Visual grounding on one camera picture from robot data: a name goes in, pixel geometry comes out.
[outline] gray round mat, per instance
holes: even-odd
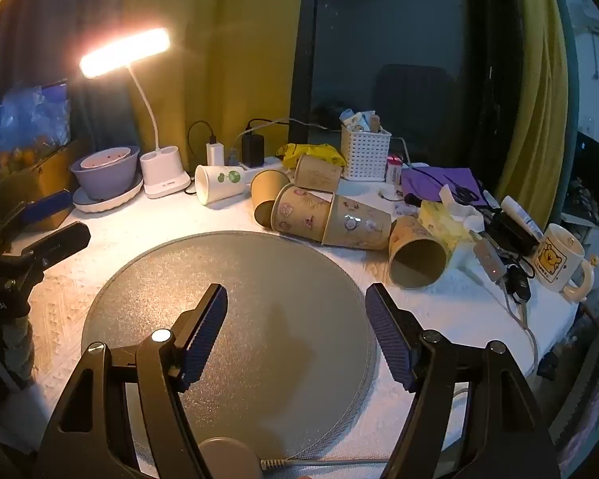
[[[253,232],[158,246],[97,295],[82,350],[170,327],[211,283],[227,289],[228,313],[201,380],[180,397],[195,439],[233,437],[262,459],[319,455],[361,409],[377,352],[359,288],[309,246]],[[127,390],[147,450],[137,387]]]

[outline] purple cloth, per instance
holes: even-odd
[[[452,192],[455,191],[455,183],[466,189],[470,189],[477,195],[478,200],[471,202],[469,205],[487,205],[484,198],[482,198],[479,185],[474,179],[473,173],[466,167],[450,169],[443,167],[417,167],[417,170],[405,168],[402,171],[402,189],[404,190],[404,195],[413,194],[422,200],[441,202],[439,198],[441,185],[434,178],[426,175],[433,176],[444,185],[448,184]]]

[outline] white mug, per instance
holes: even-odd
[[[220,165],[199,165],[195,169],[195,191],[202,205],[241,194],[246,188],[244,170]]]
[[[584,278],[583,284],[577,288],[568,282],[579,265]],[[595,282],[595,272],[585,259],[581,243],[568,230],[556,224],[548,225],[533,256],[533,266],[541,284],[553,292],[563,291],[573,303],[584,301]]]

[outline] kraft paper cup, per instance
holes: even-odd
[[[322,241],[329,207],[319,196],[288,184],[273,204],[271,225],[278,232]]]
[[[239,195],[245,188],[241,167],[199,165],[195,170],[195,191],[202,205]]]
[[[322,244],[382,250],[388,246],[390,214],[334,195]]]
[[[341,176],[341,167],[304,153],[295,169],[295,185],[304,189],[335,193]]]
[[[388,256],[391,281],[406,289],[433,284],[448,264],[444,246],[413,216],[394,222]]]
[[[291,180],[284,173],[272,169],[258,173],[251,182],[251,203],[256,222],[271,228],[271,213],[280,191]]]

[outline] white tablecloth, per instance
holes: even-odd
[[[385,211],[393,204],[377,196],[383,184],[346,182],[339,193]],[[36,385],[28,391],[28,401],[36,396],[43,415],[35,421],[30,415],[28,435],[23,434],[22,417],[27,409],[22,398],[12,398],[0,409],[4,425],[18,427],[23,439],[35,444],[42,436],[43,419],[48,416],[71,371],[80,358],[80,337],[84,318],[100,288],[125,263],[146,250],[170,240],[201,232],[217,230],[263,230],[252,217],[246,195],[228,198],[206,208],[195,196],[184,193],[157,200],[142,192],[128,204],[100,214],[74,211],[65,221],[86,223],[91,230],[89,247],[46,272],[45,280],[33,290],[30,319],[36,346]],[[39,238],[22,236],[14,244],[18,253]],[[527,374],[533,363],[528,337],[508,316],[502,291],[492,284],[472,257],[456,253],[442,278],[423,291],[406,291],[385,278],[385,263],[379,254],[337,247],[312,246],[348,272],[361,290],[383,281],[396,304],[410,310],[423,328],[437,329],[450,341],[484,347],[498,339],[508,346],[522,371]],[[563,337],[572,324],[575,305],[559,294],[532,282],[532,299],[528,303],[529,324],[539,345],[540,355]],[[378,359],[378,374],[357,422],[330,449],[328,457],[381,457],[390,454],[404,425],[412,395],[394,382],[383,356]],[[465,395],[458,396],[448,424],[444,445],[455,441],[461,433]],[[378,477],[381,467],[320,470],[320,476]]]

